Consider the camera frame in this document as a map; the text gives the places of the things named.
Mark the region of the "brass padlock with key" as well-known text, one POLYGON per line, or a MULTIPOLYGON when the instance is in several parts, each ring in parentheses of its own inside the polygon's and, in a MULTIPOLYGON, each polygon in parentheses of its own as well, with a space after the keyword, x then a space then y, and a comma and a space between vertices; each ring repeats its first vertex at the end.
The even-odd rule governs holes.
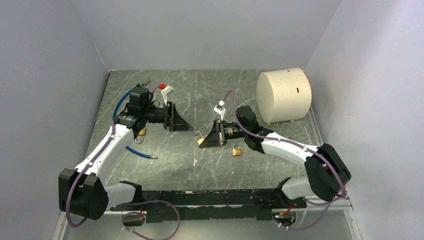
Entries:
POLYGON ((196 131, 194 133, 194 138, 199 148, 201 148, 201 144, 205 141, 206 137, 200 131, 196 131))

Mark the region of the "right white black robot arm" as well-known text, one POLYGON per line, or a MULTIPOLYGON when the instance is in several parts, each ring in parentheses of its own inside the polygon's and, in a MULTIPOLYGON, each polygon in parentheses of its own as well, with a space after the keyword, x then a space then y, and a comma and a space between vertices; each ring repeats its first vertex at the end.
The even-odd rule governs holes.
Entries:
POLYGON ((331 202, 347 195, 350 171, 335 148, 327 143, 320 146, 299 143, 261 126, 250 106, 236 110, 236 121, 216 119, 211 131, 197 139, 199 148, 223 147, 231 139, 243 139, 253 151, 280 157, 305 169, 306 175, 283 180, 276 188, 275 202, 282 208, 294 200, 317 196, 331 202))

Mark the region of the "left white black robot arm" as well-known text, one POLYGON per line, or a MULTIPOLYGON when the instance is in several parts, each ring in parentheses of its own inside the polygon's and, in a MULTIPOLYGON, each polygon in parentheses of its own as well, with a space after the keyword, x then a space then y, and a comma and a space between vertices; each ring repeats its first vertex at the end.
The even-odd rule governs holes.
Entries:
POLYGON ((105 186, 104 179, 122 151, 150 124, 161 124, 169 132, 191 132, 193 127, 168 101, 171 85, 160 88, 163 105, 156 105, 154 92, 137 85, 124 95, 123 111, 116 109, 112 123, 97 147, 73 169, 63 169, 58 176, 59 208, 67 219, 77 215, 84 220, 98 220, 106 210, 125 205, 137 210, 144 201, 142 186, 126 180, 105 186))

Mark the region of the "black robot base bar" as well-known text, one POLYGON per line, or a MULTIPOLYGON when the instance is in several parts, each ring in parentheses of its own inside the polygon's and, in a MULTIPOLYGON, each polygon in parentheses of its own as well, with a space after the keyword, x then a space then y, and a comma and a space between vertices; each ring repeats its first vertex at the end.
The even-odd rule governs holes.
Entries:
POLYGON ((249 219, 270 221, 279 211, 304 209, 301 198, 280 189, 145 190, 138 206, 121 203, 111 211, 144 211, 147 223, 188 220, 249 219))

